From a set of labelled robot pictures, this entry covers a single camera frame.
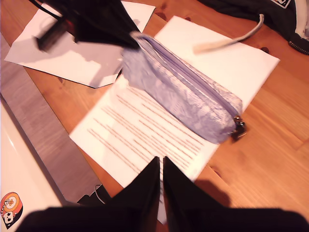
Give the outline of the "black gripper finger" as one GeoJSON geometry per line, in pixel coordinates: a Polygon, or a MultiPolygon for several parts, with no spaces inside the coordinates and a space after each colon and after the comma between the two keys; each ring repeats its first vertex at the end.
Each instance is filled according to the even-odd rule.
{"type": "Polygon", "coordinates": [[[138,49],[138,43],[130,33],[138,27],[128,15],[120,0],[98,0],[96,23],[101,31],[101,40],[106,44],[138,49]]]}
{"type": "Polygon", "coordinates": [[[63,15],[69,24],[68,32],[74,37],[74,41],[100,43],[101,31],[96,23],[98,10],[97,0],[61,0],[63,15]]]}
{"type": "Polygon", "coordinates": [[[160,160],[154,157],[138,176],[111,199],[115,232],[155,232],[160,197],[160,160]]]}
{"type": "Polygon", "coordinates": [[[164,200],[171,232],[216,232],[207,210],[227,207],[227,194],[209,180],[195,184],[168,157],[163,159],[164,200]]]}

